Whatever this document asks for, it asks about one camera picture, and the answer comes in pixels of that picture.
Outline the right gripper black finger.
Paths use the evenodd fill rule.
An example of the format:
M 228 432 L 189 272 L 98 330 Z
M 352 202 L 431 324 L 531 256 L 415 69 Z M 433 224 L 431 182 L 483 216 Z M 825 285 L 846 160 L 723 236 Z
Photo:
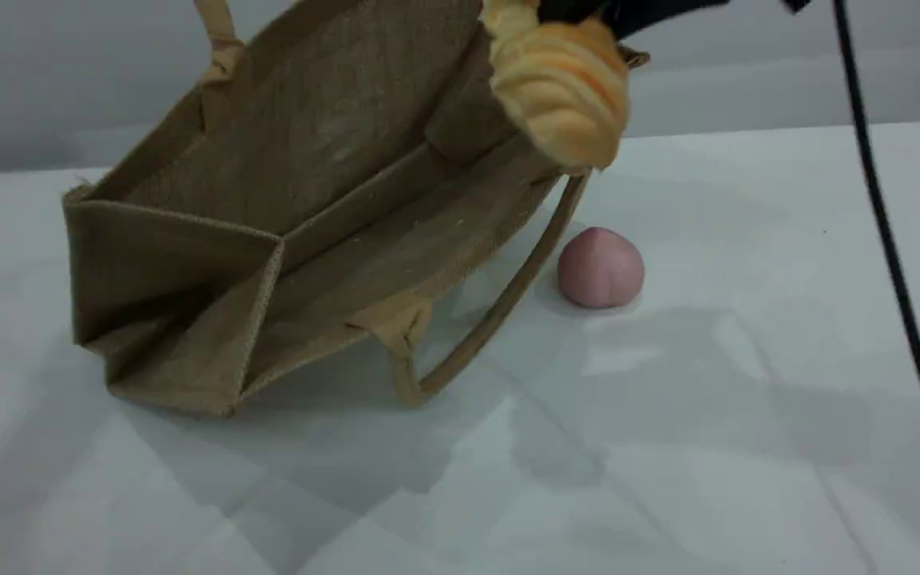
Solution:
M 605 4 L 605 23 L 618 40 L 624 40 L 659 25 L 692 12 L 712 10 L 729 4 L 729 1 L 705 0 L 658 0 L 658 1 L 607 1 Z
M 610 25 L 610 1 L 603 0 L 545 0 L 539 5 L 540 22 L 580 23 L 584 19 L 598 18 Z

